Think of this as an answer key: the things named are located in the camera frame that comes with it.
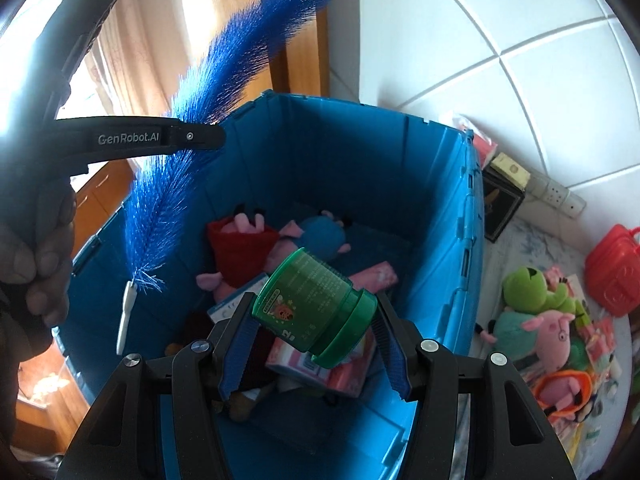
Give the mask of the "person left hand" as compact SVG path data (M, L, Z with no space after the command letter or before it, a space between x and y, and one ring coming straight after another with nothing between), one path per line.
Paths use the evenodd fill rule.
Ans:
M55 228L36 249L30 249L8 226L1 225L1 283L27 285L26 307L44 325L57 326L66 319L70 302L68 285L75 239L76 193L70 180L58 180L53 189L60 199L53 209Z

